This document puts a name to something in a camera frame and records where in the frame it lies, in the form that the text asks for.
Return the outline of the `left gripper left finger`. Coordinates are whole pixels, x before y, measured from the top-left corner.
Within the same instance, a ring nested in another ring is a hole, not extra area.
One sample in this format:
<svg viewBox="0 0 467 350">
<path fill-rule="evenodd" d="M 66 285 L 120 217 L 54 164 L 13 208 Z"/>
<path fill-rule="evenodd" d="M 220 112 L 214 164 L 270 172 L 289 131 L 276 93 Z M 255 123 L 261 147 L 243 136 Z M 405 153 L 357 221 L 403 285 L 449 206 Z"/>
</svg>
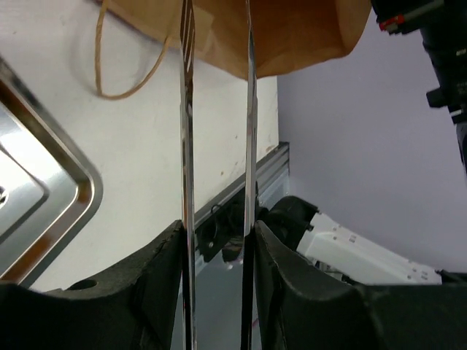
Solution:
<svg viewBox="0 0 467 350">
<path fill-rule="evenodd" d="M 2 349 L 170 349 L 182 223 L 68 289 L 1 283 Z"/>
</svg>

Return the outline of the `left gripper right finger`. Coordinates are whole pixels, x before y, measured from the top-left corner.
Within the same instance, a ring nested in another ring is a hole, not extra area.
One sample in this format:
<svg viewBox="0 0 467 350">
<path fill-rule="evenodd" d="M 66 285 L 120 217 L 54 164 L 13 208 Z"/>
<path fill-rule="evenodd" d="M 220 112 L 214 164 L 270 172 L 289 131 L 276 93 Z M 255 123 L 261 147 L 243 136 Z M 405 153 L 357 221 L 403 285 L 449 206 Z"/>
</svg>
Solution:
<svg viewBox="0 0 467 350">
<path fill-rule="evenodd" d="M 466 284 L 345 284 L 255 225 L 263 349 L 465 349 Z"/>
</svg>

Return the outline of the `metal tongs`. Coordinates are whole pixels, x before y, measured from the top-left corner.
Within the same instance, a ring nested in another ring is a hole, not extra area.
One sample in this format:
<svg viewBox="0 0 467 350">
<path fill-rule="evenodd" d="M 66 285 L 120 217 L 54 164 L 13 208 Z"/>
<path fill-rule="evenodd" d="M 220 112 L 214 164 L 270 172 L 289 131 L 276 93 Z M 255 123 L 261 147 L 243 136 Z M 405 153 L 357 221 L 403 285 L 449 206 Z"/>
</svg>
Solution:
<svg viewBox="0 0 467 350">
<path fill-rule="evenodd" d="M 258 143 L 258 86 L 252 47 L 252 2 L 235 1 L 240 17 L 241 63 L 246 79 L 234 77 L 194 55 L 201 39 L 203 14 L 193 1 L 182 1 L 177 20 L 180 45 L 180 117 L 182 174 L 183 344 L 194 349 L 194 292 L 207 267 L 201 261 L 195 227 L 209 214 L 211 202 L 233 180 L 252 183 L 253 151 Z"/>
</svg>

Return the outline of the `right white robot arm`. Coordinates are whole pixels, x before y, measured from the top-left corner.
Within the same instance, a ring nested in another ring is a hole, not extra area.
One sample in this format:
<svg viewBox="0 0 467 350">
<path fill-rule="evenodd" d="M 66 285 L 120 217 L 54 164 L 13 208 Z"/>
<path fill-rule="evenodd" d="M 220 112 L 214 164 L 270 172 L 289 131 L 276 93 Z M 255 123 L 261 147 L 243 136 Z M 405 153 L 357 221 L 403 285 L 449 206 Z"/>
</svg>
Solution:
<svg viewBox="0 0 467 350">
<path fill-rule="evenodd" d="M 427 92 L 433 109 L 448 108 L 460 158 L 466 161 L 466 2 L 373 1 L 377 22 L 390 35 L 422 34 L 439 86 Z M 293 251 L 320 270 L 349 283 L 464 284 L 466 274 L 432 268 L 390 251 L 332 220 L 317 207 L 290 197 L 298 227 L 277 231 Z"/>
</svg>

